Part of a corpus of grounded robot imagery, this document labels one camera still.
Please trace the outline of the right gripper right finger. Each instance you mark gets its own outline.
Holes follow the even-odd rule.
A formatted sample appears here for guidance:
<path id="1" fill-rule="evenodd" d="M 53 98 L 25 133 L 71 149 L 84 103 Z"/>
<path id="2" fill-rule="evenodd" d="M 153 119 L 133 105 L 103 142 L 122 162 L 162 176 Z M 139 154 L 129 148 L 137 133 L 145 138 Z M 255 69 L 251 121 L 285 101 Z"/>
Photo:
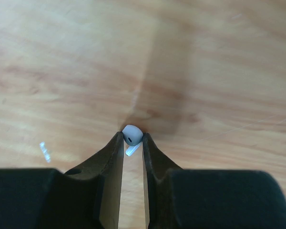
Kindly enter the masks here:
<path id="1" fill-rule="evenodd" d="M 183 169 L 143 136 L 149 229 L 286 229 L 286 198 L 259 170 Z"/>

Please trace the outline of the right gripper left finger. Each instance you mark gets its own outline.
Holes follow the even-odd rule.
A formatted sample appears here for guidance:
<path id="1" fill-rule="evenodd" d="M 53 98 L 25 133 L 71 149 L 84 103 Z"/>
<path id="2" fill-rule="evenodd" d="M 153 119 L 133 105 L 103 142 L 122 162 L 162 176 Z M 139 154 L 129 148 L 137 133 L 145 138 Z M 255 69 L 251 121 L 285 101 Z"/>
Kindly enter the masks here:
<path id="1" fill-rule="evenodd" d="M 123 134 L 79 165 L 0 169 L 0 229 L 116 229 Z"/>

